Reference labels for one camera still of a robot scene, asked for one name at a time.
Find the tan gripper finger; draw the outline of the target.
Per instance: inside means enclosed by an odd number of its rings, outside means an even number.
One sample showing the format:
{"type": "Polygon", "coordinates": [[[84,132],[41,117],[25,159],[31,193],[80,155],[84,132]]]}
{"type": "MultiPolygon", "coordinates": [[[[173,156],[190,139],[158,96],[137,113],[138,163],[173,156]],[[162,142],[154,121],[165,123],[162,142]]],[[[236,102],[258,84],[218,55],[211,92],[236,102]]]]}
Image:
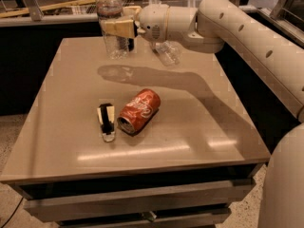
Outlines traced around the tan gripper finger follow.
{"type": "Polygon", "coordinates": [[[132,19],[110,19],[101,22],[105,33],[123,38],[136,38],[137,26],[132,19]]]}
{"type": "Polygon", "coordinates": [[[133,16],[137,17],[141,12],[142,8],[140,6],[127,6],[123,7],[123,15],[124,16],[133,16]]]}

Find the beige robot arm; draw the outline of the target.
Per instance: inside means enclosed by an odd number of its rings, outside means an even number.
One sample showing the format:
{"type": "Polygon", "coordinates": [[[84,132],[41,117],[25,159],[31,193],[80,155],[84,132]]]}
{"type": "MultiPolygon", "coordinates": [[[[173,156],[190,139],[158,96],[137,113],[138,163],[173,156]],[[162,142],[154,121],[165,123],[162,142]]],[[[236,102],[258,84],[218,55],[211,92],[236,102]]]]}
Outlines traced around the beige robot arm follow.
{"type": "Polygon", "coordinates": [[[148,42],[166,40],[198,52],[228,44],[301,121],[277,144],[269,160],[258,228],[304,228],[304,51],[228,0],[202,0],[196,8],[152,4],[127,7],[102,22],[111,35],[148,42]]]}

